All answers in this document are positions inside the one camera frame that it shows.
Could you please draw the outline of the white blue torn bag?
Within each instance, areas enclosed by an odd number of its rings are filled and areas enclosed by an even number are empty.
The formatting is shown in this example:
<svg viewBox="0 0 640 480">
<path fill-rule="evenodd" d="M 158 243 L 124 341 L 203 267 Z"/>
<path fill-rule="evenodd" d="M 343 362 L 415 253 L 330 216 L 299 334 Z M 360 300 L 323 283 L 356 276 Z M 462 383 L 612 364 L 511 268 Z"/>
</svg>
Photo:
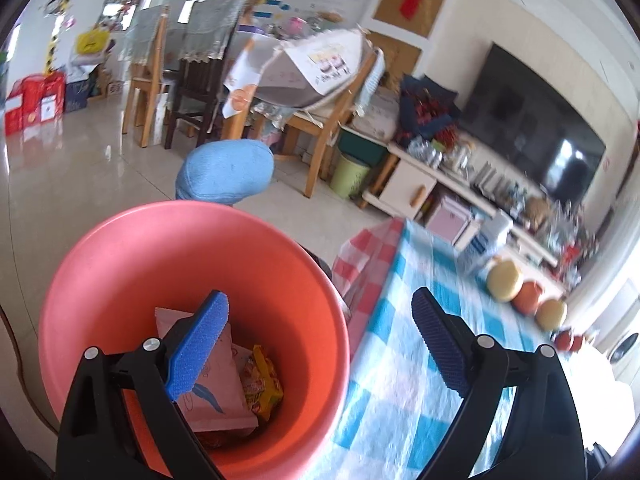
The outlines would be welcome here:
<svg viewBox="0 0 640 480">
<path fill-rule="evenodd" d="M 232 342 L 231 325 L 224 326 L 192 390 L 178 400 L 194 434 L 231 431 L 247 436 L 258 427 L 240 377 L 249 356 L 250 350 Z"/>
</svg>

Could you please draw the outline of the yellow red snack packet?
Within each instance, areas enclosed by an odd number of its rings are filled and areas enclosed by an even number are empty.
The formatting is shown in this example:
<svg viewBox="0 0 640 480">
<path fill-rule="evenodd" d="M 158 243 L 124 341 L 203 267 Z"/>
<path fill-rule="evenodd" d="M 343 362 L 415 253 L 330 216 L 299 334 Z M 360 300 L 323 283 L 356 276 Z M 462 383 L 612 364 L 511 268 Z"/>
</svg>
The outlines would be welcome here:
<svg viewBox="0 0 640 480">
<path fill-rule="evenodd" d="M 276 369 L 259 344 L 255 344 L 240 374 L 247 407 L 261 424 L 270 421 L 284 393 Z"/>
</svg>

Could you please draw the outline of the pink plastic trash bucket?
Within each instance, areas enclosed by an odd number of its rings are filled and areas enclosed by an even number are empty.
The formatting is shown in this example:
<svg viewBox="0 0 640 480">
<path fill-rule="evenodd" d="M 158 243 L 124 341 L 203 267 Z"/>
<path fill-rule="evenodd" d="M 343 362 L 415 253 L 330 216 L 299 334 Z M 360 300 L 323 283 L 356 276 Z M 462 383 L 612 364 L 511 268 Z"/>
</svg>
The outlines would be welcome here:
<svg viewBox="0 0 640 480">
<path fill-rule="evenodd" d="M 232 339 L 261 346 L 284 397 L 265 429 L 212 452 L 230 479 L 306 479 L 348 383 L 343 301 L 308 254 L 239 209 L 188 200 L 118 214 L 63 259 L 40 312 L 40 374 L 61 414 L 88 347 L 129 351 L 155 335 L 155 311 L 192 312 L 212 290 L 230 302 Z"/>
</svg>

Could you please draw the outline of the green trash bin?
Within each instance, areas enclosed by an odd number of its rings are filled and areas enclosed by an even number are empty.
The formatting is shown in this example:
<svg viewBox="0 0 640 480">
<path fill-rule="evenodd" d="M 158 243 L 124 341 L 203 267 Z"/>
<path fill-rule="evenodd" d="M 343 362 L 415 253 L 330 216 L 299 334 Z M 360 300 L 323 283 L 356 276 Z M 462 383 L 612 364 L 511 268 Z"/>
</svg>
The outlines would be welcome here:
<svg viewBox="0 0 640 480">
<path fill-rule="evenodd" d="M 330 181 L 330 189 L 343 200 L 357 193 L 371 167 L 355 157 L 341 154 Z"/>
</svg>

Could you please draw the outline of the left orange tangerine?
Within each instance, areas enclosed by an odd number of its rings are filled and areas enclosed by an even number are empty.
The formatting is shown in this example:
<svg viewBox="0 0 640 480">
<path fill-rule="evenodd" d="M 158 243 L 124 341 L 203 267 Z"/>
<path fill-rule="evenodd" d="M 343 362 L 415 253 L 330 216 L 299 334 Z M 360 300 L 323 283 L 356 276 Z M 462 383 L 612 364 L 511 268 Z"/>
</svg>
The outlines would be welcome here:
<svg viewBox="0 0 640 480">
<path fill-rule="evenodd" d="M 553 345 L 559 352 L 569 352 L 574 344 L 574 335 L 571 330 L 561 330 L 554 335 Z"/>
</svg>

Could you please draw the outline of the orange tangerine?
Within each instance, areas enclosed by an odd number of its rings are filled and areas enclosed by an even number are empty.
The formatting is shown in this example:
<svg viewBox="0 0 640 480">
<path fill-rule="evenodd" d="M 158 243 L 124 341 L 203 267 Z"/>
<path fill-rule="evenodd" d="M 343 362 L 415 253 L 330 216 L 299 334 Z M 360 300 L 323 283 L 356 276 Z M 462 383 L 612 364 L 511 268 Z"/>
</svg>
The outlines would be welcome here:
<svg viewBox="0 0 640 480">
<path fill-rule="evenodd" d="M 561 330 L 554 335 L 553 345 L 559 352 L 569 352 L 574 344 L 574 335 L 571 330 Z"/>
<path fill-rule="evenodd" d="M 572 345 L 570 346 L 570 352 L 572 353 L 578 352 L 582 348 L 583 343 L 584 343 L 584 336 L 574 335 Z"/>
</svg>

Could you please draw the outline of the right orange tangerine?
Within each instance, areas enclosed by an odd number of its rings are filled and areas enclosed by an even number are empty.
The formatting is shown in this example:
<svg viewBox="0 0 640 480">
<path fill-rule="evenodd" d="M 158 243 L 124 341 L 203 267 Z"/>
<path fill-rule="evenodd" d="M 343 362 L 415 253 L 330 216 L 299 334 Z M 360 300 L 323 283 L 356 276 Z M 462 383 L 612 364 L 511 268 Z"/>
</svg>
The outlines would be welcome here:
<svg viewBox="0 0 640 480">
<path fill-rule="evenodd" d="M 570 352 L 572 353 L 578 352 L 582 348 L 583 343 L 584 343 L 584 336 L 574 335 L 572 345 L 570 346 Z"/>
</svg>

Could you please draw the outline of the white washing machine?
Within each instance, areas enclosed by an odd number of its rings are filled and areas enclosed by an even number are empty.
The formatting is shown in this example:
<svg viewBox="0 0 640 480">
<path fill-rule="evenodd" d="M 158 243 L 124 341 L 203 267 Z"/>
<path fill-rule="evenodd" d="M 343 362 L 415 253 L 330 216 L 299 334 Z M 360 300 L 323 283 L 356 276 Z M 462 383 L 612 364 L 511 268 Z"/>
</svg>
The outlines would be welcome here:
<svg viewBox="0 0 640 480">
<path fill-rule="evenodd" d="M 607 330 L 601 330 L 598 348 L 608 359 L 615 378 L 638 389 L 639 300 Z"/>
</svg>

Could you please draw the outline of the small yellow pear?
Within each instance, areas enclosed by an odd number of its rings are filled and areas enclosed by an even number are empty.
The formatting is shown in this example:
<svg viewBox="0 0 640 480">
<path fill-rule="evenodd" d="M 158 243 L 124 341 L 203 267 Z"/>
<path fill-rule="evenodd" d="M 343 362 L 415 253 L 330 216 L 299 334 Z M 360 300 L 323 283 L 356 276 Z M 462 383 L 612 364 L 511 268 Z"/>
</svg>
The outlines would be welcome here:
<svg viewBox="0 0 640 480">
<path fill-rule="evenodd" d="M 535 313 L 535 321 L 544 332 L 553 332 L 560 328 L 566 318 L 567 305 L 561 299 L 544 300 Z"/>
</svg>

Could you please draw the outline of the red apple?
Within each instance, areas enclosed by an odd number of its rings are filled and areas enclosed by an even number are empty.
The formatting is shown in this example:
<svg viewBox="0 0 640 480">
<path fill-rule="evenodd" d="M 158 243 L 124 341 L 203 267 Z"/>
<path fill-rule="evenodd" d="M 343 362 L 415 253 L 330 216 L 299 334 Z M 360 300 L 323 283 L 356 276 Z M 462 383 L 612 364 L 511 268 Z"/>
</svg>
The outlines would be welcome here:
<svg viewBox="0 0 640 480">
<path fill-rule="evenodd" d="M 511 306 L 524 316 L 534 315 L 544 293 L 541 284 L 536 281 L 525 281 L 520 291 L 511 300 Z"/>
</svg>

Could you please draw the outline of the blue white checkered tablecloth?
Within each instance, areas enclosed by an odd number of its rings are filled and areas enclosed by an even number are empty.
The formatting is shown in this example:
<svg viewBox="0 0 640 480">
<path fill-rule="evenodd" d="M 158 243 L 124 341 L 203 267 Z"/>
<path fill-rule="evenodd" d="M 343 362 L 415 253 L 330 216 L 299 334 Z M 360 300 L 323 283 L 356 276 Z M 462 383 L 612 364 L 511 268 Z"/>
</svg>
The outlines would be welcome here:
<svg viewBox="0 0 640 480">
<path fill-rule="evenodd" d="M 414 479 L 434 454 L 461 403 L 446 387 L 411 314 L 428 288 L 474 334 L 534 351 L 548 337 L 499 304 L 484 278 L 461 276 L 456 255 L 422 226 L 389 218 L 348 240 L 333 283 L 349 308 L 350 373 L 342 414 L 305 479 Z"/>
</svg>

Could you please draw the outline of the large yellow pear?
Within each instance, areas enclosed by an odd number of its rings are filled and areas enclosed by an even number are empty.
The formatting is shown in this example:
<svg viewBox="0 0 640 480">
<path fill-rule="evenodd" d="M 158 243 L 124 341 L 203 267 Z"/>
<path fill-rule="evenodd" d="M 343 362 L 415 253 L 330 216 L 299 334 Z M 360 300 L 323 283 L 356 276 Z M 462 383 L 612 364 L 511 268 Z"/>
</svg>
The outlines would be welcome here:
<svg viewBox="0 0 640 480">
<path fill-rule="evenodd" d="M 520 292 L 523 278 L 513 260 L 498 261 L 489 270 L 486 287 L 491 297 L 499 302 L 510 302 Z"/>
</svg>

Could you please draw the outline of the white blue plastic bottle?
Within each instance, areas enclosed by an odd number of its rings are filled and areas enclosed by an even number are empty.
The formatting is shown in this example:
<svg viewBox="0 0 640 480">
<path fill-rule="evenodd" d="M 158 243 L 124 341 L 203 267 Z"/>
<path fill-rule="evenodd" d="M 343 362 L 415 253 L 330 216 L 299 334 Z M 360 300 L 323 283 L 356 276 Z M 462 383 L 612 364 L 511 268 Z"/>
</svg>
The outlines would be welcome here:
<svg viewBox="0 0 640 480">
<path fill-rule="evenodd" d="M 502 210 L 486 220 L 458 255 L 457 266 L 460 273 L 470 275 L 484 268 L 490 258 L 506 244 L 512 226 L 512 219 Z"/>
</svg>

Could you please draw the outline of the pink storage box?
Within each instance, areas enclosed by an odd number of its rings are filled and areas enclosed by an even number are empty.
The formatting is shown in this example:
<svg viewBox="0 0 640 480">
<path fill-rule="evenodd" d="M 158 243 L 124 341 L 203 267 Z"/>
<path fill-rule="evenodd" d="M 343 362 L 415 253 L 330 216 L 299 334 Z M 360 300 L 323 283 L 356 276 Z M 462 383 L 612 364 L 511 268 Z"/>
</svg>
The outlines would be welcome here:
<svg viewBox="0 0 640 480">
<path fill-rule="evenodd" d="M 469 207 L 450 196 L 440 196 L 426 216 L 424 226 L 428 232 L 453 245 L 473 218 Z"/>
</svg>

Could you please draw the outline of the white TV cabinet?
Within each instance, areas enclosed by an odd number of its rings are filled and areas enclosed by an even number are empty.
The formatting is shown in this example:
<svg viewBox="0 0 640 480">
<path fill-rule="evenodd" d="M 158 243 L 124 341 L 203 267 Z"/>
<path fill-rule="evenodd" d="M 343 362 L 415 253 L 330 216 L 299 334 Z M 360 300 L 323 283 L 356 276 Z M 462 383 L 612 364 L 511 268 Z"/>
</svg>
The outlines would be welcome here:
<svg viewBox="0 0 640 480">
<path fill-rule="evenodd" d="M 442 167 L 420 162 L 393 143 L 387 145 L 380 171 L 362 192 L 361 205 L 419 221 L 458 252 L 469 244 L 483 221 L 499 210 L 462 179 Z M 552 275 L 558 259 L 521 226 L 512 226 L 499 255 L 513 259 L 524 278 L 541 284 L 546 295 L 568 294 L 565 285 Z"/>
</svg>

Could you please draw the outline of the black flat screen television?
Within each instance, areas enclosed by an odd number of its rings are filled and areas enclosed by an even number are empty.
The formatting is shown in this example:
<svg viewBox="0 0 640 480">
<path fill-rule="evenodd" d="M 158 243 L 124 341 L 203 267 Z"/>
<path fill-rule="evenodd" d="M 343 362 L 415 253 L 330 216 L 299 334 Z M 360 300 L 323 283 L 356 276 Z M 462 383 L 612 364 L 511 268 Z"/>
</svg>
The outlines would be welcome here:
<svg viewBox="0 0 640 480">
<path fill-rule="evenodd" d="M 605 153 L 578 111 L 498 44 L 488 52 L 459 125 L 562 204 L 580 203 Z"/>
</svg>

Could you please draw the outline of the red gift boxes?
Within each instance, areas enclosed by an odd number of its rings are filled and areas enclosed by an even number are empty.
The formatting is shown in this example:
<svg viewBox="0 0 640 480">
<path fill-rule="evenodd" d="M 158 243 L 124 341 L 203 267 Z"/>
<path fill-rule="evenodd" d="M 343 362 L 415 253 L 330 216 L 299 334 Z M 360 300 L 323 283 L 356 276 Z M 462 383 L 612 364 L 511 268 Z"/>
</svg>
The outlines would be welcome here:
<svg viewBox="0 0 640 480">
<path fill-rule="evenodd" d="M 60 119 L 64 112 L 65 83 L 63 72 L 35 74 L 18 80 L 6 98 L 6 135 Z"/>
</svg>

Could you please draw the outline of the navy red flower bouquet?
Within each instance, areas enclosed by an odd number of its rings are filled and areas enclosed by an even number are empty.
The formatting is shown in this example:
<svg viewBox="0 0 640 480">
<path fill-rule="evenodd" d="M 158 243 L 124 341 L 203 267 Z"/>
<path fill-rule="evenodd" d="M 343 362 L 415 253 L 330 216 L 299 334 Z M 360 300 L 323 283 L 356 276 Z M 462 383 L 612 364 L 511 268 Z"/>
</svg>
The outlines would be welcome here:
<svg viewBox="0 0 640 480">
<path fill-rule="evenodd" d="M 406 148 L 414 138 L 431 141 L 437 133 L 454 126 L 461 115 L 457 97 L 457 92 L 442 87 L 430 77 L 403 76 L 394 142 Z"/>
</svg>

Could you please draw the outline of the light wooden chair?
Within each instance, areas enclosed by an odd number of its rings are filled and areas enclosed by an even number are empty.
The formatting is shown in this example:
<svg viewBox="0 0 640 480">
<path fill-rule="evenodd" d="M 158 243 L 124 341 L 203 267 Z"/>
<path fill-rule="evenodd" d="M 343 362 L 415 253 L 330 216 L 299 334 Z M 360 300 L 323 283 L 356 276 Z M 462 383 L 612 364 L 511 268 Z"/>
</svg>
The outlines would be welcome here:
<svg viewBox="0 0 640 480">
<path fill-rule="evenodd" d="M 129 90 L 120 132 L 129 131 L 130 122 L 137 117 L 140 99 L 145 96 L 146 107 L 142 116 L 142 133 L 139 145 L 149 144 L 156 101 L 163 89 L 164 50 L 169 9 L 166 4 L 152 6 L 138 12 L 127 34 L 126 57 L 129 61 Z"/>
</svg>

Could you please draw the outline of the yellow hanging bag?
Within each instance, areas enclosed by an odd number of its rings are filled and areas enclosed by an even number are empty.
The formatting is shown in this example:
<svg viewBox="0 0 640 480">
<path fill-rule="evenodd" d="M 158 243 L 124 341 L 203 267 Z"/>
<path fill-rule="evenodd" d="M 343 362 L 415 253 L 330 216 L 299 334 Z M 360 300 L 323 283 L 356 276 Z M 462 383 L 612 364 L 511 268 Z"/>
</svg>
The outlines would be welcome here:
<svg viewBox="0 0 640 480">
<path fill-rule="evenodd" d="M 95 55 L 103 52 L 110 41 L 110 32 L 105 28 L 93 28 L 76 38 L 75 52 L 78 55 Z"/>
</svg>

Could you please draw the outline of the wooden chair with bib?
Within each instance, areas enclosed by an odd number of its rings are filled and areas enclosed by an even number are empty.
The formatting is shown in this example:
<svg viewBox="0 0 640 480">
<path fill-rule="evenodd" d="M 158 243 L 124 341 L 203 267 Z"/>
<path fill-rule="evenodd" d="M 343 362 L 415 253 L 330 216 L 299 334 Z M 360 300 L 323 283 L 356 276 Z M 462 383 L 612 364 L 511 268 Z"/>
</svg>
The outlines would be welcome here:
<svg viewBox="0 0 640 480">
<path fill-rule="evenodd" d="M 327 96 L 302 107 L 277 106 L 259 102 L 250 111 L 253 139 L 265 140 L 271 133 L 280 132 L 284 137 L 277 156 L 291 158 L 302 133 L 314 138 L 314 150 L 303 196 L 314 195 L 317 182 L 324 179 L 332 162 L 334 144 L 341 126 L 350 118 L 362 116 L 370 105 L 385 72 L 383 51 L 375 47 L 367 34 L 358 32 L 360 55 L 355 73 L 331 90 Z"/>
</svg>

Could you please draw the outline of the dark wooden chair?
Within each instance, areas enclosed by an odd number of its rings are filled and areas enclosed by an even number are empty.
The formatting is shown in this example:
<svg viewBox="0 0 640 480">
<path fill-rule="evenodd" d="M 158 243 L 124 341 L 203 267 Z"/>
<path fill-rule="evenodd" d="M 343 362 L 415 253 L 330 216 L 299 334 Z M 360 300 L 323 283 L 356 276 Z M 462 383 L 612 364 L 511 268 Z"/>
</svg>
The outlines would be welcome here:
<svg viewBox="0 0 640 480">
<path fill-rule="evenodd" d="M 178 122 L 196 129 L 205 143 L 220 107 L 227 49 L 241 21 L 245 0 L 202 0 L 191 8 L 164 141 L 170 150 Z"/>
</svg>

